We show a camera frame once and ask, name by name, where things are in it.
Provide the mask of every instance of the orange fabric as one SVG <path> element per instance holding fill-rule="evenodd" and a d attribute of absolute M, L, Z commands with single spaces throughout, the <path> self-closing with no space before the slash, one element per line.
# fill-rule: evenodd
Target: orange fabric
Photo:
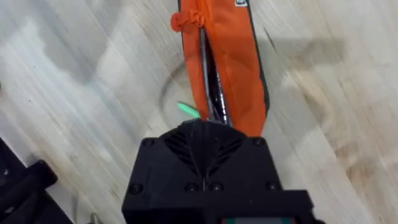
<path fill-rule="evenodd" d="M 198 11 L 197 1 L 184 1 L 180 3 L 181 12 Z M 187 68 L 193 100 L 202 119 L 207 119 L 207 101 L 201 68 L 201 53 L 199 45 L 199 28 L 182 33 L 185 66 Z"/>
<path fill-rule="evenodd" d="M 195 28 L 205 25 L 205 17 L 196 10 L 175 13 L 171 18 L 171 26 L 175 32 L 192 33 Z"/>
<path fill-rule="evenodd" d="M 234 128 L 248 136 L 261 135 L 266 120 L 264 87 L 247 7 L 234 0 L 181 0 L 181 11 L 197 10 L 205 18 L 209 38 L 227 109 Z M 197 108 L 207 118 L 205 90 L 201 74 L 199 30 L 183 33 L 188 75 Z"/>

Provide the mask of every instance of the wooden floor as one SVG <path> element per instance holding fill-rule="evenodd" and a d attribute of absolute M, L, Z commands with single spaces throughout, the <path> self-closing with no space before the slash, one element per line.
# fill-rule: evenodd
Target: wooden floor
<path fill-rule="evenodd" d="M 251 5 L 271 94 L 263 136 L 284 186 L 308 189 L 327 223 L 397 223 L 398 2 Z M 124 223 L 140 140 L 188 118 L 175 11 L 177 0 L 0 0 L 0 136 L 27 164 L 50 163 L 50 192 L 76 223 Z"/>

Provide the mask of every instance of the black object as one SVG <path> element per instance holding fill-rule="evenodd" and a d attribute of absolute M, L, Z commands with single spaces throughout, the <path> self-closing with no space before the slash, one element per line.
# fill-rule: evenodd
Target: black object
<path fill-rule="evenodd" d="M 56 181 L 44 161 L 26 168 L 0 139 L 0 224 L 72 224 L 45 191 Z"/>
<path fill-rule="evenodd" d="M 307 191 L 282 189 L 265 139 L 208 121 L 143 140 L 128 189 L 122 211 L 130 224 L 238 217 L 317 223 Z"/>

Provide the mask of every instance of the display screen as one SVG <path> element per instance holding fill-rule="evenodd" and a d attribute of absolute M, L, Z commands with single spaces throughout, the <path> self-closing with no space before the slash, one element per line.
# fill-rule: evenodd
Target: display screen
<path fill-rule="evenodd" d="M 293 218 L 225 218 L 222 224 L 296 224 Z"/>

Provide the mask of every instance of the green tip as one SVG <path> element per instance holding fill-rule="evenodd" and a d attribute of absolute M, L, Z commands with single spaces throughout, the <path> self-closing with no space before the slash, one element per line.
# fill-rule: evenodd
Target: green tip
<path fill-rule="evenodd" d="M 184 113 L 189 114 L 192 118 L 200 118 L 199 112 L 185 103 L 178 103 L 178 108 L 180 108 Z"/>

